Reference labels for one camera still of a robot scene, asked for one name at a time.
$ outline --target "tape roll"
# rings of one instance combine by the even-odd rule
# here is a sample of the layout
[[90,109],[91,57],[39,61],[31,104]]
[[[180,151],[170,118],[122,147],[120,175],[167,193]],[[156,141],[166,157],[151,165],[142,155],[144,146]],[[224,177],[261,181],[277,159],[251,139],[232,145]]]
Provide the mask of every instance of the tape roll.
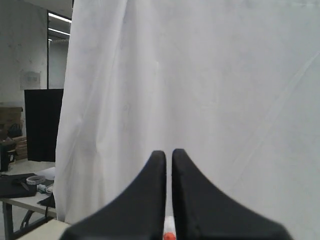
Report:
[[38,184],[43,184],[45,181],[46,181],[45,176],[30,176],[26,179],[26,184],[38,185]]

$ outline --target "white fabric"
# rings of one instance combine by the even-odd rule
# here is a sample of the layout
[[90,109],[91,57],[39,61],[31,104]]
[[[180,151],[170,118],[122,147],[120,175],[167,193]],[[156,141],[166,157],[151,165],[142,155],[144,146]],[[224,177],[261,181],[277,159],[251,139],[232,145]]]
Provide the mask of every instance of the white fabric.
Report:
[[153,150],[296,239],[320,239],[319,0],[77,0],[56,147],[58,219],[108,204]]

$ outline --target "ceiling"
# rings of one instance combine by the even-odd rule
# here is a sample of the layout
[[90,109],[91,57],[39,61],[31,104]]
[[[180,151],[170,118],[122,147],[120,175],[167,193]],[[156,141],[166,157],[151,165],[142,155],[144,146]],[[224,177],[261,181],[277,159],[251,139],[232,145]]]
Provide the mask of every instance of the ceiling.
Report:
[[24,0],[67,18],[72,17],[72,0]]

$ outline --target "black panel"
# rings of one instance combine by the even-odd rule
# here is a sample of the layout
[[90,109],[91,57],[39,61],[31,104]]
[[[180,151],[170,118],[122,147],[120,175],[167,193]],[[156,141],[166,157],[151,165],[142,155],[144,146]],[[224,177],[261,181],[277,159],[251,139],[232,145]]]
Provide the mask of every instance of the black panel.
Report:
[[54,162],[63,89],[25,90],[28,159]]
[[166,156],[162,151],[155,151],[121,195],[68,228],[61,240],[161,240],[166,181]]
[[292,239],[283,226],[215,187],[182,149],[172,156],[172,202],[178,240]]

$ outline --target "floor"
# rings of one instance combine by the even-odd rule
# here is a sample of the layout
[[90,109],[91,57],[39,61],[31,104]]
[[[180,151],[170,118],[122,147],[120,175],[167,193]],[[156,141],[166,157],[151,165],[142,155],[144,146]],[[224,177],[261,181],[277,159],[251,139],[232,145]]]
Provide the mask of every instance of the floor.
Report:
[[[54,167],[54,162],[34,162],[25,160],[16,161],[15,164],[11,164],[9,166],[9,170],[4,172],[4,174],[14,175],[14,174],[27,174],[34,173],[37,171],[41,171],[44,169],[48,169]],[[25,217],[27,210],[20,207],[12,207],[12,215],[13,215],[13,227],[14,230],[18,230],[21,225],[22,219]],[[42,215],[38,213],[34,213],[31,222],[41,218]],[[0,202],[0,240],[5,240],[5,230],[4,230],[4,216],[2,214],[2,202]]]

